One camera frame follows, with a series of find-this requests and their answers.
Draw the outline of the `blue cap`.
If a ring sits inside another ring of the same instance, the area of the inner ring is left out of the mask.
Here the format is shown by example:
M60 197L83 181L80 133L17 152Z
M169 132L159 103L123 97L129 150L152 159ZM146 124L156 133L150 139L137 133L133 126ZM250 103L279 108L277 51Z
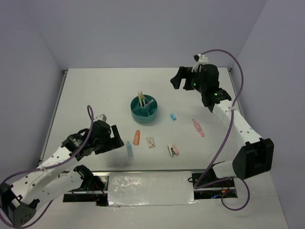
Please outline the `blue cap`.
M176 120L176 116L175 116L175 114L174 114L174 113L171 113L171 114L170 114L170 116L171 116L171 118L172 118L172 120L173 120L173 121L175 121L175 120Z

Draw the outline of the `green white pen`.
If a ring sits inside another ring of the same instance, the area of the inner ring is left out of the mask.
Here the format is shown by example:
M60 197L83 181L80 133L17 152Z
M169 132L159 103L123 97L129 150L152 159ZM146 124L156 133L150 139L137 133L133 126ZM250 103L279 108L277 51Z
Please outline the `green white pen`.
M143 95L143 93L142 93L142 91L140 91L140 93L141 93L141 97L142 97L142 103L143 103L143 107L145 107L146 106L146 98L145 98L145 96Z

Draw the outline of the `yellow pen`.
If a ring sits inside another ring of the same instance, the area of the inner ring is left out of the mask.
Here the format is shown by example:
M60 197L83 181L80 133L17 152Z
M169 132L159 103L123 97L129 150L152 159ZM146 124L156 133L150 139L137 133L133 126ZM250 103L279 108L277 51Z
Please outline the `yellow pen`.
M142 104L142 94L140 92L138 92L138 99L139 99L139 105L141 108L143 108L143 104Z

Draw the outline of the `pink highlighter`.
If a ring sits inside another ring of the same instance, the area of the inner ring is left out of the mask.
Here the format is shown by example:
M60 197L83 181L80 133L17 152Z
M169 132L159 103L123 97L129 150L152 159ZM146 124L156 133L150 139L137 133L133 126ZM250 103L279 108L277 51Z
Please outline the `pink highlighter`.
M205 134L204 134L200 124L195 119L193 119L193 124L194 124L194 127L195 127L196 131L198 132L199 136L205 137Z

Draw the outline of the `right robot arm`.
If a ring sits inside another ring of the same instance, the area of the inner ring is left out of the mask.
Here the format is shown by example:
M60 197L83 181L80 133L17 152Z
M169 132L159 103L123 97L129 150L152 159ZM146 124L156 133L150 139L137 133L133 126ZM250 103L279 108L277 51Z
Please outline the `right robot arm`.
M225 177L244 180L270 171L274 143L260 136L234 108L231 96L219 86L218 68L205 64L199 71L192 72L190 67L180 67L176 76L170 80L174 89L180 88L182 79L185 79L183 89L196 90L201 94L204 106L228 127L229 134L239 147L233 160L212 165L213 171L207 175L208 183L217 187Z

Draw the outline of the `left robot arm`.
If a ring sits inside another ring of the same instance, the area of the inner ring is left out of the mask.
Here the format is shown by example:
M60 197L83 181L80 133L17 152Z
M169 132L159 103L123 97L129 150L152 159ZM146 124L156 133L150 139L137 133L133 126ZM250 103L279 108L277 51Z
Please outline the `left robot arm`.
M104 183L77 163L91 153L98 155L123 145L117 126L103 120L93 121L89 129L68 136L36 169L22 171L24 176L12 184L7 178L1 183L0 209L8 218L5 223L11 228L28 228L37 210L58 196L75 189L102 190Z

